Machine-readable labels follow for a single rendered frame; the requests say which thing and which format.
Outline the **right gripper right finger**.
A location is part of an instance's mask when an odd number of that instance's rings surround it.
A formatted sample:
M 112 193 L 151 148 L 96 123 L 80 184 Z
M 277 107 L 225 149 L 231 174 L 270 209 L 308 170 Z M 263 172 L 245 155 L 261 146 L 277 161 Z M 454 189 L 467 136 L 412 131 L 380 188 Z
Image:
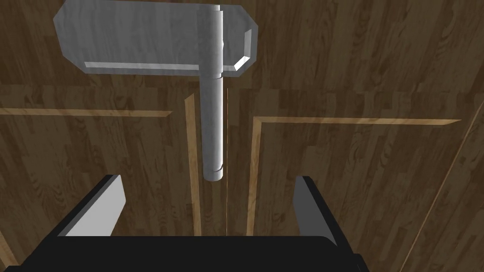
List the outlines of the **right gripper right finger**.
M 321 236 L 336 243 L 316 200 L 302 176 L 296 177 L 292 203 L 301 236 Z

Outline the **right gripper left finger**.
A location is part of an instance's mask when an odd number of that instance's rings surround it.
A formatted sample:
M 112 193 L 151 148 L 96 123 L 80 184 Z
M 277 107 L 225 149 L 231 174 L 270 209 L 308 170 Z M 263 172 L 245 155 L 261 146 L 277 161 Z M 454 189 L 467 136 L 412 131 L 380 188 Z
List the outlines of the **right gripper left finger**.
M 125 206 L 120 175 L 106 175 L 56 226 L 56 235 L 110 236 Z

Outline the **brown wooden door leaf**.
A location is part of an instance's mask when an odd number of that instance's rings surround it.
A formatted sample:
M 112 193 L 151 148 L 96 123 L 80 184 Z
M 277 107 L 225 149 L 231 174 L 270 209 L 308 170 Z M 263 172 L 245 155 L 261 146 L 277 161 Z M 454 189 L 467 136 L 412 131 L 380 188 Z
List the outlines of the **brown wooden door leaf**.
M 224 80 L 223 179 L 203 179 L 196 77 L 85 74 L 56 35 L 66 0 L 0 0 L 0 272 L 106 174 L 116 236 L 257 236 L 162 250 L 170 272 L 284 271 L 261 244 L 299 234 L 297 176 L 371 272 L 484 272 L 484 0 L 146 1 L 258 24 L 256 62 Z

